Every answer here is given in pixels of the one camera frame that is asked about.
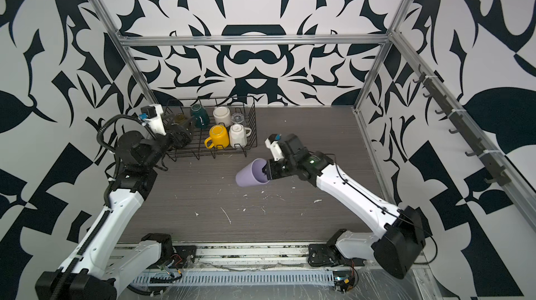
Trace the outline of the dark green mug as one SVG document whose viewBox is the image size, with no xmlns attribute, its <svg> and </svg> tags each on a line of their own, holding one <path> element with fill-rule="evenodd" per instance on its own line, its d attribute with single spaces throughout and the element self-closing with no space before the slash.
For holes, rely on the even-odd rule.
<svg viewBox="0 0 536 300">
<path fill-rule="evenodd" d="M 195 127 L 198 129 L 207 129 L 210 126 L 210 117 L 207 110 L 200 104 L 195 103 L 190 108 L 190 114 L 194 118 Z"/>
</svg>

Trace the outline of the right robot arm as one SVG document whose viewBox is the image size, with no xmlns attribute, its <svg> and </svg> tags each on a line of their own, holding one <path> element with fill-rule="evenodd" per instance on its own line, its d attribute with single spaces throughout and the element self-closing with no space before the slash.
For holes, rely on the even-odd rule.
<svg viewBox="0 0 536 300">
<path fill-rule="evenodd" d="M 333 153 L 312 152 L 297 135 L 272 134 L 265 140 L 272 157 L 263 168 L 269 180 L 298 177 L 331 195 L 370 229 L 370 234 L 345 230 L 332 247 L 346 259 L 372 259 L 397 279 L 405 278 L 426 246 L 422 217 L 410 206 L 380 198 L 347 175 Z"/>
</svg>

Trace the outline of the clear glass cup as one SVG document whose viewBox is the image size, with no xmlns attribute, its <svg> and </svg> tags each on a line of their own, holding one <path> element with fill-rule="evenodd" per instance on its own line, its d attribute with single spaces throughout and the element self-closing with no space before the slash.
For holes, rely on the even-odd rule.
<svg viewBox="0 0 536 300">
<path fill-rule="evenodd" d="M 244 125 L 245 124 L 245 115 L 240 112 L 235 112 L 231 115 L 232 124 L 235 125 Z"/>
</svg>

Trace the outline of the white mug red inside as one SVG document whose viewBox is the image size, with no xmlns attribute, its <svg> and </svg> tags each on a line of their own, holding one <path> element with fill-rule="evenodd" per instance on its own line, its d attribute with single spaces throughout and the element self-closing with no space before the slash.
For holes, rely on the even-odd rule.
<svg viewBox="0 0 536 300">
<path fill-rule="evenodd" d="M 216 125 L 224 125 L 228 128 L 233 124 L 231 111 L 228 107 L 216 107 L 213 111 L 213 117 Z"/>
</svg>

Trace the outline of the yellow mug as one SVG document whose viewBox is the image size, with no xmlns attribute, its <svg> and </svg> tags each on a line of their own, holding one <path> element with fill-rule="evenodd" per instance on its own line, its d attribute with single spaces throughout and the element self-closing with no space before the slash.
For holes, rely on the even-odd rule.
<svg viewBox="0 0 536 300">
<path fill-rule="evenodd" d="M 207 149 L 225 149 L 230 146 L 230 138 L 226 126 L 214 125 L 209 130 L 209 136 L 205 140 Z"/>
</svg>

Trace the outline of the grey wall hook rail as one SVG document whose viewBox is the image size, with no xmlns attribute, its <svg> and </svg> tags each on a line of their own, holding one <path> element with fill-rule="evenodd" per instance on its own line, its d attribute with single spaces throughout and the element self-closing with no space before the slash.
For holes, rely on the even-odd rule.
<svg viewBox="0 0 536 300">
<path fill-rule="evenodd" d="M 500 186 L 510 184 L 512 180 L 506 172 L 504 162 L 500 160 L 502 152 L 484 138 L 484 133 L 477 127 L 470 114 L 444 87 L 439 76 L 428 75 L 421 67 L 418 68 L 418 74 L 415 83 L 422 84 L 427 90 L 424 97 L 434 99 L 440 107 L 436 113 L 445 117 L 454 126 L 449 133 L 461 135 L 470 148 L 465 153 L 466 156 L 478 158 L 488 171 L 491 177 L 484 181 Z"/>
</svg>

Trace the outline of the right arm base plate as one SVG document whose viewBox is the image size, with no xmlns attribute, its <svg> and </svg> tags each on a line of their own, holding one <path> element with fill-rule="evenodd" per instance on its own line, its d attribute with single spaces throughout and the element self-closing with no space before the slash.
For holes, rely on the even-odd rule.
<svg viewBox="0 0 536 300">
<path fill-rule="evenodd" d="M 312 267 L 335 267 L 346 265 L 346 258 L 328 244 L 309 244 L 307 262 Z"/>
</svg>

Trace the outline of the olive glass cup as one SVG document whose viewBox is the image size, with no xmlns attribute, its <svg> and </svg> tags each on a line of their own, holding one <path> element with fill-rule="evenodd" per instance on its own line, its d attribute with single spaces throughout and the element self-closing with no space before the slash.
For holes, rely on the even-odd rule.
<svg viewBox="0 0 536 300">
<path fill-rule="evenodd" d="M 173 118 L 173 123 L 177 125 L 187 125 L 189 118 L 185 114 L 177 114 Z"/>
</svg>

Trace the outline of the small green circuit board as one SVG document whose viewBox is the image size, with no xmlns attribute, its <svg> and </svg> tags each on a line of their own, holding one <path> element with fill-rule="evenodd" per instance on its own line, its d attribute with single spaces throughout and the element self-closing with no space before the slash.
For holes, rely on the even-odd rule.
<svg viewBox="0 0 536 300">
<path fill-rule="evenodd" d="M 356 286 L 358 279 L 355 270 L 350 270 L 345 276 L 335 275 L 334 289 L 340 293 L 347 293 Z"/>
</svg>

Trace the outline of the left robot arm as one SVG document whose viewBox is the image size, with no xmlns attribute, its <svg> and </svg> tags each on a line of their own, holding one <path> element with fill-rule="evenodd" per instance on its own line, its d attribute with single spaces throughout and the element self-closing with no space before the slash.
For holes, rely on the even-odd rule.
<svg viewBox="0 0 536 300">
<path fill-rule="evenodd" d="M 98 143 L 114 154 L 117 169 L 104 193 L 103 210 L 60 267 L 39 277 L 35 285 L 39 299 L 117 299 L 145 269 L 167 266 L 175 257 L 169 234 L 150 233 L 119 262 L 108 263 L 126 226 L 147 200 L 156 171 L 165 169 L 163 159 L 176 140 L 162 115 L 145 112 L 133 121 L 150 137 L 135 130 L 112 146 L 103 139 L 104 132 L 123 118 L 112 117 L 97 133 Z"/>
</svg>

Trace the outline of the lavender cup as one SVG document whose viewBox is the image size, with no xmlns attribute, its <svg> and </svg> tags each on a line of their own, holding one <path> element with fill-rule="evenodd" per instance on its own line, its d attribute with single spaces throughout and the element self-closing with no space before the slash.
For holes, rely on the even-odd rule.
<svg viewBox="0 0 536 300">
<path fill-rule="evenodd" d="M 268 184 L 269 179 L 263 171 L 266 165 L 267 161 L 265 159 L 255 159 L 236 174 L 236 184 L 239 187 L 251 187 Z"/>
</svg>

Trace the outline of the cream white mug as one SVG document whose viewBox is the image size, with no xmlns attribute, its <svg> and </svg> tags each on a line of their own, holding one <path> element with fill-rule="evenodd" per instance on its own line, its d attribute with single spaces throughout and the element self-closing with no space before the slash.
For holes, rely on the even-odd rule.
<svg viewBox="0 0 536 300">
<path fill-rule="evenodd" d="M 242 124 L 233 124 L 229 130 L 230 146 L 234 149 L 244 149 L 248 144 L 252 129 Z"/>
</svg>

